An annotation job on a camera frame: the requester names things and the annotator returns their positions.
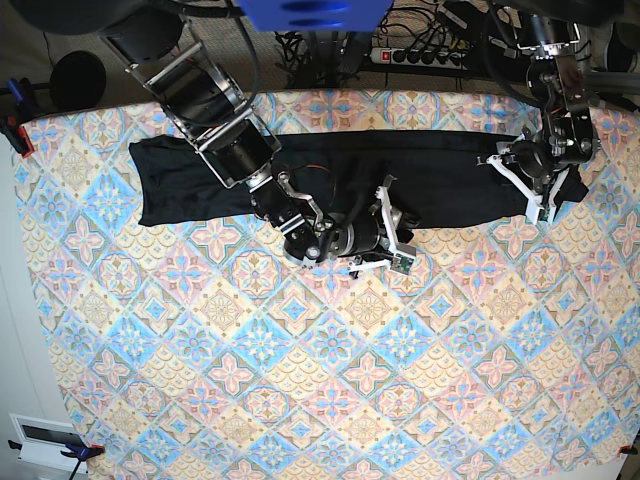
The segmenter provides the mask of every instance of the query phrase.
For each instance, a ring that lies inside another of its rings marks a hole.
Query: black garment
[[[419,228],[466,227],[526,209],[525,197],[493,167],[476,166],[478,156],[496,153],[496,142],[514,137],[378,130],[279,139],[282,150],[274,170],[290,169],[292,185],[313,195],[325,212],[346,214],[361,192],[367,205],[373,203],[387,174],[397,178],[390,189],[392,204],[417,215]],[[131,144],[129,150],[144,195],[140,225],[252,213],[247,187],[225,189],[184,140],[161,136]],[[587,191],[573,168],[557,200],[579,202]]]

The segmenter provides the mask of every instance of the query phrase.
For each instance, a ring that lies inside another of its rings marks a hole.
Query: metal bracket
[[[553,23],[554,20],[551,20],[549,18],[546,17],[538,17],[538,16],[534,16],[532,19],[532,22],[535,22],[537,25],[534,26],[534,24],[532,24],[532,27],[535,28],[537,27],[542,27],[544,30],[548,30],[548,26],[545,28],[545,23]],[[559,40],[559,39],[552,39],[549,38],[550,42],[549,43],[544,43],[544,44],[537,44],[537,45],[521,45],[520,42],[518,42],[518,48],[522,51],[532,51],[534,52],[534,54],[538,57],[538,58],[553,58],[556,57],[558,55],[562,55],[563,53],[568,51],[568,48],[571,47],[571,45],[574,44],[578,44],[580,43],[580,29],[578,28],[578,25],[573,23],[571,24],[572,30],[573,30],[573,38],[570,40]]]
[[[551,187],[551,191],[549,192],[549,208],[547,211],[547,222],[549,224],[553,224],[553,221],[556,219],[556,213],[558,212],[558,206],[556,205],[556,196],[558,192],[562,188],[562,184],[567,179],[569,175],[569,169],[566,168],[558,175],[556,178],[556,182]]]
[[[380,213],[382,214],[382,222],[389,240],[389,253],[394,258],[391,262],[391,270],[404,275],[408,275],[411,265],[416,260],[417,251],[415,247],[406,243],[398,242],[396,235],[396,227],[393,222],[393,214],[391,212],[391,200],[389,199],[389,186],[393,181],[393,177],[387,176],[381,187],[376,190],[376,198],[380,200]]]
[[[162,79],[166,78],[171,72],[176,70],[176,68],[178,68],[180,64],[190,61],[190,59],[195,55],[201,56],[201,58],[198,59],[198,63],[202,64],[200,68],[206,71],[206,73],[211,77],[213,83],[215,83],[216,87],[222,92],[222,94],[227,97],[227,100],[233,106],[234,111],[239,112],[240,110],[244,109],[247,104],[247,99],[244,97],[240,87],[233,80],[233,78],[231,78],[222,69],[222,67],[220,67],[216,62],[213,61],[207,48],[196,32],[191,20],[187,17],[182,17],[182,19],[184,25],[186,26],[186,29],[189,31],[193,39],[193,44],[184,49],[184,51],[180,55],[172,59],[172,61],[169,62],[164,68],[162,68],[158,73],[148,79],[140,72],[138,68],[139,65],[137,63],[133,63],[129,58],[127,58],[127,56],[122,51],[120,51],[117,45],[114,44],[108,37],[102,37],[102,40],[111,50],[111,52],[118,58],[118,60],[124,65],[125,71],[131,74],[149,93],[151,93],[151,95],[163,107],[163,109],[165,109],[165,105],[163,105],[165,99],[155,88],[156,84],[158,84]],[[233,188],[239,183],[244,183],[245,181],[247,181],[247,178],[239,181],[235,181],[231,178],[224,178],[220,170],[212,165],[205,155],[205,151],[207,150],[207,148],[226,132],[231,130],[240,122],[246,119],[250,119],[251,121],[256,123],[259,128],[263,130],[263,132],[266,132],[267,136],[271,138],[271,141],[269,143],[274,154],[282,148],[277,137],[273,134],[273,132],[271,132],[266,122],[256,113],[253,106],[249,106],[249,108],[246,108],[246,110],[244,110],[241,115],[234,118],[231,122],[208,128],[197,137],[187,129],[187,126],[181,119],[172,115],[170,111],[167,111],[165,109],[165,114],[176,125],[178,130],[183,134],[187,142],[193,147],[195,153],[198,154],[207,168],[211,170],[211,172],[220,181],[220,183],[227,189]]]
[[[525,215],[531,223],[536,225],[544,212],[544,207],[542,206],[542,195],[536,195],[532,192],[529,187],[520,180],[520,177],[505,167],[502,163],[501,155],[491,155],[486,159],[485,163],[495,168],[498,173],[506,177],[525,197],[527,197],[529,202],[527,203]]]
[[[558,77],[562,85],[565,106],[571,115],[573,134],[576,138],[577,146],[586,159],[593,158],[596,151],[594,145],[593,124],[591,114],[584,91],[582,81],[575,81],[574,77],[579,76],[580,68],[575,55],[562,55],[556,57],[558,67]]]
[[[373,270],[374,268],[378,267],[391,267],[391,262],[389,260],[378,260],[377,262],[364,262],[360,264],[350,262],[349,273],[362,272],[363,270]]]
[[[302,200],[303,202],[307,202],[307,205],[309,205],[309,208],[311,208],[311,210],[313,210],[313,213],[315,213],[316,218],[313,222],[313,227],[316,230],[320,230],[320,229],[324,230],[324,223],[323,223],[324,213],[322,212],[322,210],[320,209],[320,207],[318,206],[318,204],[316,203],[316,201],[313,199],[311,195],[309,195],[308,193],[300,193],[295,191],[291,186],[291,184],[289,183],[290,179],[291,179],[291,176],[289,175],[289,172],[280,172],[278,174],[278,183],[280,184],[282,189],[286,192],[286,194],[289,195],[291,198],[295,198],[296,200]]]

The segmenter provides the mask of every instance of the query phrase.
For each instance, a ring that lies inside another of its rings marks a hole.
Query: white wall
[[[17,460],[9,413],[70,423],[49,362],[22,247],[11,147],[0,135],[0,479],[55,478]]]

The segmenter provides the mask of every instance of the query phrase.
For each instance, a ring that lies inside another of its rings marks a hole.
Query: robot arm
[[[522,13],[520,23],[524,33],[515,43],[531,55],[527,85],[540,107],[542,128],[525,130],[511,144],[498,144],[499,154],[479,163],[493,166],[518,187],[528,199],[527,216],[533,223],[553,222],[555,195],[568,168],[592,160],[599,140],[573,53],[577,26]]]
[[[248,190],[255,214],[283,234],[290,261],[313,267],[328,258],[358,257],[354,267],[363,260],[386,261],[390,268],[408,273],[416,251],[397,239],[402,213],[391,206],[389,185],[381,186],[373,205],[351,219],[322,211],[311,195],[296,191],[290,173],[272,167],[280,142],[257,114],[253,95],[244,97],[210,58],[190,21],[184,21],[193,44],[151,77],[141,73],[126,41],[103,40],[160,103],[217,181],[225,188]],[[354,269],[354,275],[360,269]]]
[[[625,0],[497,0],[496,3],[519,12],[590,27],[608,25],[625,10]]]

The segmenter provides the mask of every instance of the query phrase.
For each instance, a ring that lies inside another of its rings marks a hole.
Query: floral pattern fabric
[[[269,93],[279,135],[518,135],[512,99]],[[130,142],[157,105],[27,125],[16,200],[91,478],[512,480],[607,463],[640,428],[640,119],[593,110],[584,202],[416,232],[409,277],[288,263],[253,217],[144,228]]]

